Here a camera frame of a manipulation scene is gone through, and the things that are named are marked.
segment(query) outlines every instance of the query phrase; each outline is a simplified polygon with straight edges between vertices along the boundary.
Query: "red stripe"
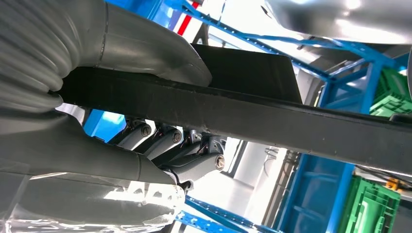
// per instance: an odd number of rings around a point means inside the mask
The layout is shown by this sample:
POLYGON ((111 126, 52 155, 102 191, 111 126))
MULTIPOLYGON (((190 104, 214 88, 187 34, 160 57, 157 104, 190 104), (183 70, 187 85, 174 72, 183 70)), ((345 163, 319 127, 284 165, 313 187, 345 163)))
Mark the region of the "red stripe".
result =
MULTIPOLYGON (((199 6, 199 4, 197 2, 194 2, 192 4, 192 6, 196 9, 199 6)), ((186 31, 186 28, 188 27, 191 19, 192 19, 192 17, 185 16, 185 19, 183 20, 182 25, 180 26, 179 30, 177 31, 177 34, 183 35, 183 33, 186 31)))

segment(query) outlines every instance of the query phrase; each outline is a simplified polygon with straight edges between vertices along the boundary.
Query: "metal plate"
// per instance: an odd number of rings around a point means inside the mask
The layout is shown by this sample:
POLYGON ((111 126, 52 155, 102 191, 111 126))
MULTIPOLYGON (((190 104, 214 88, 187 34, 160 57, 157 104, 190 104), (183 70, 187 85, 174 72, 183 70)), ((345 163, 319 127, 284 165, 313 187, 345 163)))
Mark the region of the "metal plate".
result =
POLYGON ((266 0, 284 28, 315 36, 412 44, 410 0, 266 0))

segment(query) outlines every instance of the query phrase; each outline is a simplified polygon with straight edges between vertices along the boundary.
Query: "black metal beam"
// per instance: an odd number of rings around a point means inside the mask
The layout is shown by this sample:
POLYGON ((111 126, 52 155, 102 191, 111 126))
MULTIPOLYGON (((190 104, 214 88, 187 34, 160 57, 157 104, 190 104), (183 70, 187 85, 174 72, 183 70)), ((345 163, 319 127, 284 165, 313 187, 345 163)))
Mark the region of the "black metal beam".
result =
POLYGON ((162 80, 78 68, 67 103, 412 174, 412 127, 383 118, 162 80))

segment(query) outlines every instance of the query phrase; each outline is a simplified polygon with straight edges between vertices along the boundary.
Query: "blue metal shelving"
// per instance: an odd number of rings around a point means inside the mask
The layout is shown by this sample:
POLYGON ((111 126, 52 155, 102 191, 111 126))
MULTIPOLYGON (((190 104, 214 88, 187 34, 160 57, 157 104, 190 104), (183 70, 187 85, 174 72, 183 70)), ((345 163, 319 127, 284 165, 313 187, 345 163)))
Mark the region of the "blue metal shelving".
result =
MULTIPOLYGON (((353 52, 362 59, 343 67, 332 73, 326 73, 320 69, 312 67, 299 59, 291 58, 293 64, 302 70, 325 81, 319 107, 340 109, 350 112, 369 113, 375 89, 378 84, 380 72, 383 67, 391 67, 402 70, 406 67, 407 56, 391 59, 374 49, 361 43, 347 42, 330 39, 329 41, 317 40, 296 40, 293 38, 279 36, 265 36, 242 33, 228 25, 213 19, 196 9, 186 0, 110 0, 120 7, 145 16, 159 24, 169 28, 171 17, 165 16, 164 12, 174 9, 174 12, 183 12, 203 23, 216 27, 227 32, 247 43, 250 43, 261 50, 272 54, 287 54, 262 43, 260 40, 278 40, 306 46, 317 46, 328 49, 347 50, 353 52), (364 64, 369 64, 367 68, 360 69, 345 77, 340 77, 346 71, 364 64)), ((85 125, 85 130, 89 134, 94 133, 99 136, 98 127, 103 113, 93 110, 95 117, 89 118, 85 125)), ((350 135, 342 135, 342 140, 350 135)), ((281 206, 283 210, 276 220, 274 228, 277 231, 312 233, 312 232, 336 232, 341 213, 343 210, 344 198, 348 192, 350 178, 354 165, 330 159, 320 158, 313 155, 304 154, 301 156, 298 170, 293 174, 293 181, 288 196, 283 200, 281 206)), ((252 228, 260 232, 274 233, 275 230, 251 223, 247 219, 233 213, 222 210, 216 206, 187 198, 186 203, 207 215, 217 224, 200 217, 182 212, 176 220, 186 225, 193 226, 205 232, 245 232, 244 228, 252 228)))

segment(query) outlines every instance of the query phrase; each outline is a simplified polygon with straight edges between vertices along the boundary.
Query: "white wall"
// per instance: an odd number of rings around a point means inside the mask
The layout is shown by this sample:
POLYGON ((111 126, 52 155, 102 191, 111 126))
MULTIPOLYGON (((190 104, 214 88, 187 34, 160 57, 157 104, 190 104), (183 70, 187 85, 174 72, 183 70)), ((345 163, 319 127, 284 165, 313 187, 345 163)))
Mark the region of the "white wall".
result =
POLYGON ((235 173, 234 178, 247 185, 255 187, 263 163, 266 160, 265 149, 269 146, 249 142, 245 148, 242 160, 235 173))
POLYGON ((189 196, 242 216, 253 188, 219 172, 197 180, 189 196))

